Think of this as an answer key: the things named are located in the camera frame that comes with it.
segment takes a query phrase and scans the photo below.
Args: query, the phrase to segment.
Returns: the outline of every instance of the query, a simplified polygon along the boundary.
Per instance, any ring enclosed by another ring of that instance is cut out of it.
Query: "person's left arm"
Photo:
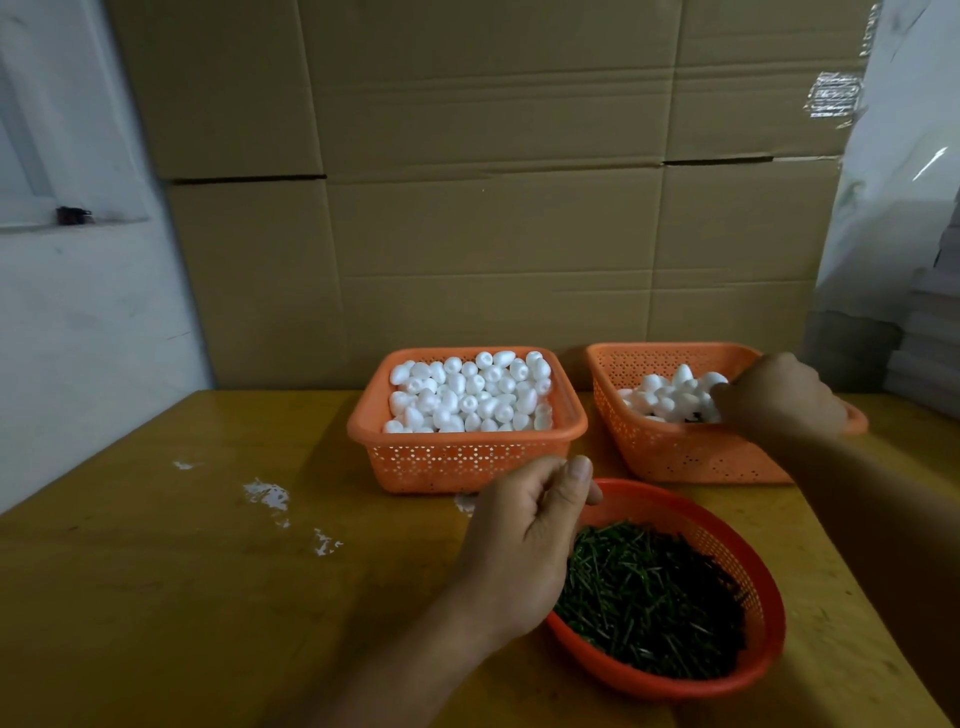
[[[491,483],[443,593],[297,725],[427,726],[477,666],[553,609],[580,512],[602,497],[592,474],[586,457],[542,457]]]

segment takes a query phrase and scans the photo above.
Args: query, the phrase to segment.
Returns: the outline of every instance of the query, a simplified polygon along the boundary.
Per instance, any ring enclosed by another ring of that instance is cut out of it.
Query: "black object on window sill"
[[[58,207],[58,225],[89,225],[93,222],[93,213],[82,207]]]

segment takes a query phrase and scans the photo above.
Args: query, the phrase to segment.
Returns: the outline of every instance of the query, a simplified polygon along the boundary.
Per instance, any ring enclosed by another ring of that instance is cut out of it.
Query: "pile of green stems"
[[[746,597],[683,535],[620,522],[577,536],[556,611],[619,662],[662,677],[710,680],[730,675],[746,646]]]

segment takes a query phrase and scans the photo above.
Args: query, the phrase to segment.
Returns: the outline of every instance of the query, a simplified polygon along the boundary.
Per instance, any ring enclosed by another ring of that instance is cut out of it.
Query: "person's right arm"
[[[712,391],[723,421],[787,471],[948,718],[960,725],[960,505],[844,442],[843,404],[792,354]]]

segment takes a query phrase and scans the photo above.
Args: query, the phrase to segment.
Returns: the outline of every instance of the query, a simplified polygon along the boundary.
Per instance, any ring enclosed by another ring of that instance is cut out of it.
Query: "basket rim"
[[[677,679],[644,672],[615,660],[580,637],[553,610],[547,616],[547,625],[557,633],[558,638],[562,634],[568,639],[575,638],[578,646],[589,654],[596,665],[615,674],[621,684],[630,685],[634,690],[643,691],[645,695],[656,695],[660,699],[669,700],[716,697],[737,692],[756,682],[781,655],[783,643],[786,640],[786,610],[783,606],[783,597],[773,574],[756,551],[728,523],[687,497],[639,480],[596,478],[596,483],[604,495],[617,493],[657,501],[660,505],[695,522],[725,546],[750,577],[756,590],[756,597],[763,612],[762,645],[749,663],[738,667],[727,677],[714,680]]]
[[[672,432],[674,434],[687,432],[719,433],[733,432],[733,430],[729,425],[725,425],[724,423],[660,423],[656,420],[648,420],[643,415],[637,414],[635,410],[630,409],[630,407],[623,403],[623,399],[616,393],[616,388],[613,386],[613,382],[611,382],[610,377],[600,365],[597,354],[601,350],[608,347],[620,347],[635,350],[661,347],[737,347],[738,349],[754,353],[757,357],[762,356],[762,352],[759,350],[754,349],[753,347],[745,346],[744,344],[737,344],[733,341],[648,341],[604,342],[600,344],[590,344],[587,347],[587,364],[589,365],[590,371],[593,374],[593,380],[600,385],[600,388],[607,397],[610,407],[617,414],[617,416],[637,427],[644,427],[646,429],[657,430],[659,432]],[[845,401],[839,397],[837,397],[837,399],[843,403],[847,410],[847,425],[844,428],[844,434],[860,435],[866,432],[869,428],[867,416],[848,401]]]
[[[562,428],[548,430],[524,430],[517,432],[434,432],[432,434],[417,432],[399,432],[386,433],[381,430],[373,430],[361,422],[360,413],[365,409],[375,396],[373,392],[374,384],[379,380],[389,381],[390,370],[393,369],[393,361],[400,357],[402,360],[416,359],[418,352],[431,352],[432,355],[463,355],[463,352],[502,352],[516,350],[536,350],[543,354],[543,358],[550,364],[551,374],[553,375],[553,385],[556,395],[563,396],[573,409],[573,422]],[[463,347],[414,347],[410,349],[398,349],[395,352],[387,354],[380,362],[371,380],[364,388],[363,394],[357,401],[350,418],[347,421],[347,435],[356,443],[368,448],[423,448],[423,447],[444,447],[444,446],[507,446],[524,445],[531,443],[552,443],[576,440],[587,431],[588,419],[587,411],[584,409],[577,392],[570,382],[570,377],[566,375],[560,358],[551,350],[543,347],[530,345],[514,346],[463,346]]]

